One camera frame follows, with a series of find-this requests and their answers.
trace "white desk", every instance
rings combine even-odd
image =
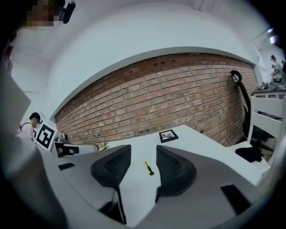
[[[161,143],[158,133],[108,143],[110,148],[131,145],[131,165],[120,184],[129,227],[135,227],[155,206],[156,191],[161,186],[156,166],[157,145],[170,146],[221,161],[253,185],[256,185],[262,176],[252,164],[192,128],[182,125],[172,129],[179,139],[166,143]],[[149,175],[144,161],[151,167],[153,176]]]
[[[280,99],[280,97],[282,97],[282,99],[286,96],[286,89],[276,89],[276,90],[270,90],[270,89],[263,89],[263,90],[259,90],[256,89],[252,95],[254,97],[257,96],[265,96],[266,98],[268,98],[269,96],[275,96],[275,98]]]

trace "white shirt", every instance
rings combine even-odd
[[[34,140],[34,128],[31,124],[30,120],[28,119],[28,120],[24,121],[21,124],[21,126],[22,126],[22,131],[19,129],[17,136],[22,138],[22,139],[30,138],[30,139]]]
[[[281,79],[282,78],[282,67],[279,63],[274,63],[275,69],[279,71],[277,75],[275,75],[276,79]]]

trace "picture frame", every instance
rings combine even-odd
[[[173,130],[167,130],[159,133],[161,143],[179,139],[178,135]]]

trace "brick wall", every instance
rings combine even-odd
[[[253,66],[212,54],[147,59],[112,72],[78,93],[55,116],[74,144],[94,144],[186,124],[229,146],[242,135],[244,103],[230,78],[238,70],[251,93]]]

